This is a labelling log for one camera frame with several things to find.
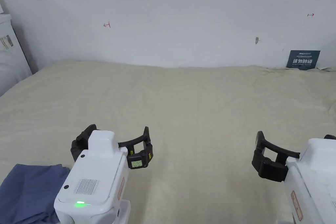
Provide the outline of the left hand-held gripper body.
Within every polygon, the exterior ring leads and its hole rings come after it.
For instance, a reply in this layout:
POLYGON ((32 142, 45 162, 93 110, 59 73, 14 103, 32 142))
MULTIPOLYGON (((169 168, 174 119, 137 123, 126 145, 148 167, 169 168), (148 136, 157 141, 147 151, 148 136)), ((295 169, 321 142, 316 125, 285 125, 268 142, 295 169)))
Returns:
POLYGON ((129 175, 127 150, 114 132, 95 130, 54 201, 61 224, 127 224, 131 204, 123 200, 129 175))

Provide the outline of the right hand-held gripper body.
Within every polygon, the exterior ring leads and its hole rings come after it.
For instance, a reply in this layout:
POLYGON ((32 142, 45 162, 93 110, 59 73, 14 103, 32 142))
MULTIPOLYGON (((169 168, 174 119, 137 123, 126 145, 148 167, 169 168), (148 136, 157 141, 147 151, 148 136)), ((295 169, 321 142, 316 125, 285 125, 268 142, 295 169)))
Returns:
POLYGON ((336 141, 308 140, 299 158, 286 160, 285 194, 295 224, 336 222, 336 141))

